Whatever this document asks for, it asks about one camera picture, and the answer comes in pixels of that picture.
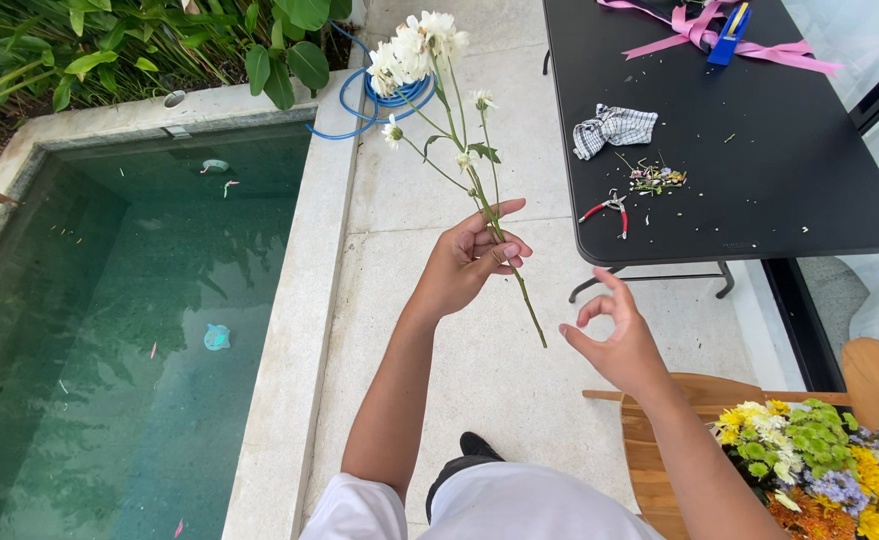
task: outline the red pruning shears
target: red pruning shears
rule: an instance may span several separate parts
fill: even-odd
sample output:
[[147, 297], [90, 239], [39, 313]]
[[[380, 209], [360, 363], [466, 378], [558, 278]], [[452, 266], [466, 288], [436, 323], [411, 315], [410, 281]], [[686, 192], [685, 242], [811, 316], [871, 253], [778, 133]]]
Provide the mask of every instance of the red pruning shears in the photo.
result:
[[623, 233], [620, 234], [618, 237], [616, 236], [616, 238], [625, 240], [625, 230], [626, 230], [626, 226], [629, 223], [628, 220], [626, 220], [625, 205], [623, 205], [623, 199], [625, 199], [625, 195], [623, 195], [622, 197], [617, 199], [615, 191], [616, 190], [612, 190], [612, 195], [611, 195], [612, 199], [609, 199], [608, 201], [600, 202], [599, 204], [596, 204], [595, 206], [591, 207], [587, 213], [583, 214], [582, 217], [579, 218], [578, 222], [582, 223], [583, 221], [586, 221], [587, 217], [593, 215], [594, 213], [601, 211], [604, 208], [607, 208], [607, 207], [610, 207], [611, 209], [613, 208], [615, 210], [618, 210], [620, 212], [620, 215], [623, 216]]

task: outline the black table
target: black table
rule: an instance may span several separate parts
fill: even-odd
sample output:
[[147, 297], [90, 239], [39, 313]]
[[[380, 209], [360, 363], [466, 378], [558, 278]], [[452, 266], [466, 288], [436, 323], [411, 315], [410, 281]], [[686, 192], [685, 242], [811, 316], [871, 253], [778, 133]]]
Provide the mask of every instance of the black table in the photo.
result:
[[[611, 209], [575, 223], [590, 264], [717, 261], [723, 273], [708, 276], [727, 276], [731, 289], [726, 260], [879, 253], [879, 169], [825, 75], [739, 56], [719, 67], [692, 43], [627, 62], [623, 51], [675, 32], [637, 9], [543, 5], [574, 223], [610, 189], [629, 193], [628, 239], [617, 239]], [[764, 0], [753, 4], [744, 39], [775, 45], [802, 35], [778, 0]], [[573, 127], [597, 103], [659, 113], [652, 142], [576, 157]], [[655, 197], [629, 192], [629, 169], [615, 153], [648, 165], [657, 151], [688, 171], [686, 186]]]

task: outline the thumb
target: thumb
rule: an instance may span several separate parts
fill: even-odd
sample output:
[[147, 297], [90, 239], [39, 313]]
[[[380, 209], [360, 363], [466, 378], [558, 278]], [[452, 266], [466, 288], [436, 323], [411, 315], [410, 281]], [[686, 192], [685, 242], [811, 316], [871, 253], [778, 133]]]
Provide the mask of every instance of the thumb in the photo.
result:
[[579, 331], [579, 328], [566, 324], [559, 325], [559, 333], [566, 338], [566, 342], [572, 345], [574, 349], [585, 356], [587, 360], [592, 361], [591, 357], [596, 354], [597, 341]]
[[504, 242], [484, 253], [478, 261], [473, 262], [476, 273], [486, 279], [500, 264], [509, 261], [519, 254], [519, 244]]

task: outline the white shirt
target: white shirt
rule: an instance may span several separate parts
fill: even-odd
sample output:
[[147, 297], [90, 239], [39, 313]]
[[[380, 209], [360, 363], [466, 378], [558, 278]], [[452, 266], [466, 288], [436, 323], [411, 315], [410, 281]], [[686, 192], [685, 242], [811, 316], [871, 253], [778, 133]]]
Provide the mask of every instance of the white shirt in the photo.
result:
[[[610, 497], [570, 475], [525, 463], [484, 463], [436, 491], [421, 540], [664, 540]], [[340, 472], [300, 540], [408, 540], [406, 510], [383, 483]]]

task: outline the person's left hand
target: person's left hand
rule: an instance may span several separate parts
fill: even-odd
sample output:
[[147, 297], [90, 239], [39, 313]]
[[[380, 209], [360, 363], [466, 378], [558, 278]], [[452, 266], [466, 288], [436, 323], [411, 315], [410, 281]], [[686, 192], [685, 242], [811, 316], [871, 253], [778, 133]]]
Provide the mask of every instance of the person's left hand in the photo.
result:
[[[526, 205], [526, 199], [503, 201], [491, 208], [500, 217]], [[532, 250], [518, 236], [503, 230], [505, 242], [496, 243], [493, 227], [486, 229], [485, 212], [476, 212], [439, 236], [426, 269], [412, 293], [410, 304], [436, 320], [468, 306], [490, 274], [512, 274], [506, 261], [517, 268], [520, 257]]]

